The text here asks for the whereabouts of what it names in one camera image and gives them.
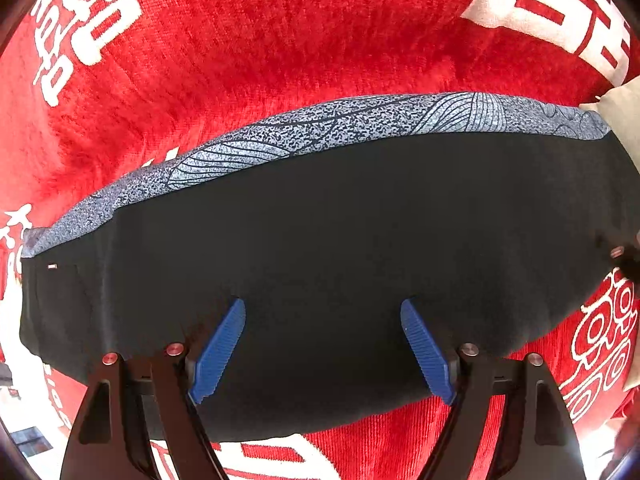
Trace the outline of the black pants with blue waistband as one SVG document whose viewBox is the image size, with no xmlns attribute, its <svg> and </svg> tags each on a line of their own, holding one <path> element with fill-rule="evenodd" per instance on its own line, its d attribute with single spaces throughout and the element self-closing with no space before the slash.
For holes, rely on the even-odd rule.
<svg viewBox="0 0 640 480">
<path fill-rule="evenodd" d="M 505 356 L 547 335 L 639 229 L 639 174 L 598 115 L 517 96 L 338 100 L 137 170 L 25 235 L 20 336 L 85 382 L 246 324 L 200 405 L 215 441 L 315 432 L 427 394 L 406 299 Z"/>
</svg>

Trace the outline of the beige pillow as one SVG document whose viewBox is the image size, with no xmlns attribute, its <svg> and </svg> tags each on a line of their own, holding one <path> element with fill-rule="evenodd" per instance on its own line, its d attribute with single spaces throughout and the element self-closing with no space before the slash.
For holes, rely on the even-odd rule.
<svg viewBox="0 0 640 480">
<path fill-rule="evenodd" d="M 580 104 L 581 110 L 597 112 L 640 169 L 640 77 L 608 90 L 594 103 Z"/>
</svg>

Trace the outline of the red blanket with white characters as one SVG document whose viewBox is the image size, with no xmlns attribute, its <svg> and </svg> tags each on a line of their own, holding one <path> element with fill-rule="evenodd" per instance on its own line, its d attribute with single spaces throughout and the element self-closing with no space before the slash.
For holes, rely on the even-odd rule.
<svg viewBox="0 0 640 480">
<path fill-rule="evenodd" d="M 64 455 L 104 355 L 78 382 L 22 343 L 28 231 L 128 174 L 294 110 L 448 93 L 580 110 L 637 76 L 639 0 L 1 0 L 1 311 L 40 368 Z M 620 420 L 604 476 L 634 479 L 639 280 L 610 259 L 570 316 L 500 358 L 542 356 L 578 444 Z M 450 411 L 425 385 L 421 400 L 315 432 L 215 441 L 203 427 L 225 479 L 422 479 Z M 157 479 L 180 479 L 155 402 L 142 402 Z M 488 479 L 503 404 L 490 401 L 469 479 Z"/>
</svg>

